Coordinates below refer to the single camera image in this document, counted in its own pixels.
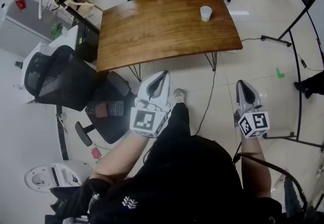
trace white logo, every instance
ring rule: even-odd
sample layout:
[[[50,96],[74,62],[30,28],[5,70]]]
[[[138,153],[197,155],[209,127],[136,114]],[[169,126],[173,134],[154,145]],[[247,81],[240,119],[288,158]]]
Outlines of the white logo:
[[[124,201],[122,204],[125,207],[129,207],[130,209],[135,209],[137,206],[137,201],[130,199],[130,197],[125,196]]]

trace white cup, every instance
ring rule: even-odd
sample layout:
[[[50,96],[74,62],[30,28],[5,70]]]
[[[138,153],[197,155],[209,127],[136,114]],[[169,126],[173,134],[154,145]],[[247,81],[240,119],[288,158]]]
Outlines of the white cup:
[[[212,14],[212,9],[208,6],[202,6],[200,8],[200,14],[201,14],[201,20],[202,21],[209,21],[211,14]]]

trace person's arm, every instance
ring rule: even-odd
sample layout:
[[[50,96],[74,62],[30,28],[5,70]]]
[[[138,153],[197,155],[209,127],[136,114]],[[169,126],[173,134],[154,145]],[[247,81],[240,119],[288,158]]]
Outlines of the person's arm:
[[[99,161],[90,179],[99,178],[111,185],[125,179],[149,141],[149,137],[131,131],[126,135],[112,151]]]
[[[263,160],[264,156],[258,138],[242,137],[242,153]],[[242,157],[242,180],[244,190],[256,198],[271,198],[271,176],[269,168],[248,158]]]

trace black t-shirt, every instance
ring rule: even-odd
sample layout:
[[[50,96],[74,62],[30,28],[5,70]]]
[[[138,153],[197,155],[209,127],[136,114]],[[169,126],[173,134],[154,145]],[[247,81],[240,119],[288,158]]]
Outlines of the black t-shirt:
[[[277,201],[245,194],[230,155],[199,136],[158,139],[133,178],[89,184],[101,195],[91,224],[278,223],[281,216]]]

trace person's right arm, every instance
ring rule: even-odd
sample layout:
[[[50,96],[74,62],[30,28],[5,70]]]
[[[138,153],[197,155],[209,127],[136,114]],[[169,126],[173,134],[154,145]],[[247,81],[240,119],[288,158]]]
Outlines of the person's right arm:
[[[251,156],[263,160],[264,156],[258,138],[242,137],[242,153],[248,153]],[[269,168],[242,157],[242,180],[244,190],[256,198],[271,198],[271,176]]]

